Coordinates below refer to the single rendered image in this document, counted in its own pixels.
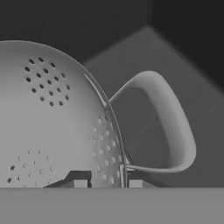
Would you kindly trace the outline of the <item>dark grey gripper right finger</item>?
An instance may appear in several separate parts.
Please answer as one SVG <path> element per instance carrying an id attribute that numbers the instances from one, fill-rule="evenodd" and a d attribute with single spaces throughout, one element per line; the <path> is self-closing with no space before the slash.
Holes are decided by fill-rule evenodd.
<path id="1" fill-rule="evenodd" d="M 127 167 L 128 188 L 166 188 L 167 185 L 156 180 L 150 174 Z"/>

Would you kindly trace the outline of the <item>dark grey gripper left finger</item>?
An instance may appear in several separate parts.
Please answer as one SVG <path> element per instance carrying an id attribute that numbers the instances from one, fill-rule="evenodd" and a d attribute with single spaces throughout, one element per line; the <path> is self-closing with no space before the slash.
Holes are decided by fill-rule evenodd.
<path id="1" fill-rule="evenodd" d="M 66 177 L 57 182 L 51 183 L 46 188 L 91 188 L 91 171 L 70 171 Z"/>

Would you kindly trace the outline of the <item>grey metal colander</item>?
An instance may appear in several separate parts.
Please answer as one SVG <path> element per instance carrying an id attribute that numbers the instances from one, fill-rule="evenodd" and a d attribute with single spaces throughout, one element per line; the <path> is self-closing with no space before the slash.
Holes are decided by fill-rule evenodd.
<path id="1" fill-rule="evenodd" d="M 126 188 L 112 104 L 76 59 L 48 45 L 0 40 L 0 189 L 45 188 L 91 171 L 93 188 Z"/>

